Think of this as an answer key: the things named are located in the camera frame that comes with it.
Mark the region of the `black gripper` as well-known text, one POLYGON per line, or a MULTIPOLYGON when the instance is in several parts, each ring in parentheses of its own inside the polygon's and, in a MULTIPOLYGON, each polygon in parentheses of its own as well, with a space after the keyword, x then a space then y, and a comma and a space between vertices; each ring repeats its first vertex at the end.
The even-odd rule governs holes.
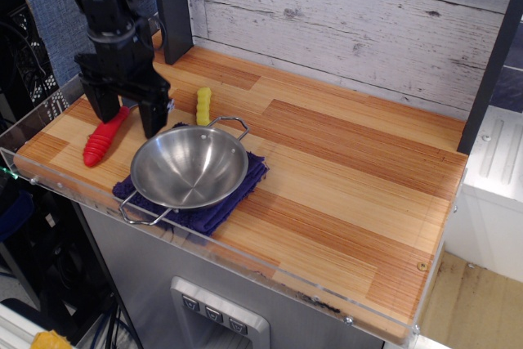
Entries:
POLYGON ((84 93, 96 116, 108 123, 120 110, 123 96, 139 105, 146 138, 167 124, 172 100, 170 85, 154 70, 154 44, 146 17, 89 17, 87 36, 93 53, 79 53, 84 93))

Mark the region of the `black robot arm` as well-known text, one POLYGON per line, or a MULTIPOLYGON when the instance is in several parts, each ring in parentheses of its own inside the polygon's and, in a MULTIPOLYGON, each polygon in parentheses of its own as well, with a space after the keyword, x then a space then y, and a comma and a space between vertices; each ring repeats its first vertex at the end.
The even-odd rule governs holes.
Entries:
POLYGON ((75 0, 87 20, 92 54, 74 57, 96 116, 104 123, 120 111, 120 101, 137 102, 145 136, 151 138, 168 119, 169 82, 154 70, 154 44, 141 0, 75 0))

